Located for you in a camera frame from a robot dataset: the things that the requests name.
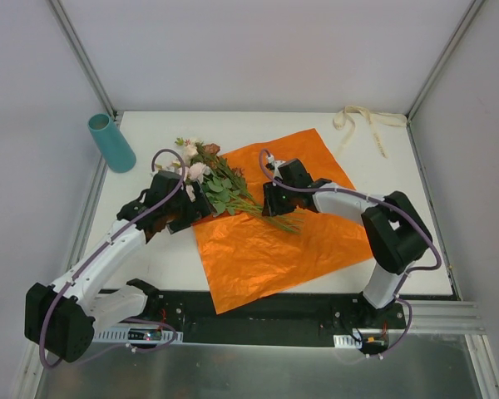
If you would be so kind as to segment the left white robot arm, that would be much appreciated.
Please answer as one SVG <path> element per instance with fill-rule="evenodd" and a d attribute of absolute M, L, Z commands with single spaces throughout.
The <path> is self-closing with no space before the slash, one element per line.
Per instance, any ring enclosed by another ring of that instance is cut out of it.
<path fill-rule="evenodd" d="M 174 234 L 212 214 L 213 207 L 197 181 L 187 184 L 171 171 L 154 174 L 151 186 L 124 204 L 104 237 L 61 277 L 35 283 L 26 294 L 24 334 L 59 362 L 75 362 L 97 333 L 129 318 L 151 323 L 158 317 L 159 289 L 134 278 L 115 292 L 99 292 L 133 254 L 163 230 Z"/>

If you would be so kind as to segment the orange wrapping paper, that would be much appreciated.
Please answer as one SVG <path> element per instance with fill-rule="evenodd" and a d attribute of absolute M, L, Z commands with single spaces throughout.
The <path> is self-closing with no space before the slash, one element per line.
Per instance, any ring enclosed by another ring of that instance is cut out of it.
<path fill-rule="evenodd" d="M 315 129 L 226 155 L 240 167 L 249 192 L 261 202 L 265 176 L 259 152 L 279 160 L 298 158 L 313 179 L 326 178 L 353 188 Z M 215 311 L 218 314 L 284 291 L 373 256 L 362 226 L 339 216 L 300 211 L 300 231 L 290 233 L 246 213 L 224 214 L 195 225 L 194 233 Z"/>

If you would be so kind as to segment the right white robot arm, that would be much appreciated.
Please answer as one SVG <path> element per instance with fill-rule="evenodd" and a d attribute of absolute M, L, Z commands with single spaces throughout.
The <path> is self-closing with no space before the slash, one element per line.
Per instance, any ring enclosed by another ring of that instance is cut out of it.
<path fill-rule="evenodd" d="M 376 328 L 413 271 L 428 271 L 413 264 L 427 250 L 435 256 L 435 270 L 441 266 L 432 235 L 401 191 L 374 196 L 347 189 L 329 179 L 314 180 L 299 159 L 276 160 L 268 151 L 259 156 L 259 167 L 269 179 L 263 184 L 266 217 L 278 217 L 297 208 L 315 214 L 331 214 L 362 226 L 376 261 L 371 277 L 360 293 L 358 320 Z"/>

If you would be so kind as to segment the pink artificial flower bouquet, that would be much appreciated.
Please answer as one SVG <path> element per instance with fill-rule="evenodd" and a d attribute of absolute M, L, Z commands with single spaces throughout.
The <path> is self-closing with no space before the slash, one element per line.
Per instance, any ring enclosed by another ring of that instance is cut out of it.
<path fill-rule="evenodd" d="M 197 197 L 192 185 L 198 183 L 212 205 L 215 217 L 244 213 L 276 229 L 293 234 L 300 232 L 300 217 L 272 218 L 262 215 L 264 207 L 250 193 L 243 169 L 231 167 L 228 160 L 220 154 L 219 145 L 183 137 L 176 138 L 175 145 L 180 149 L 183 161 L 172 162 L 169 169 L 179 173 L 185 167 L 188 194 L 192 199 Z"/>

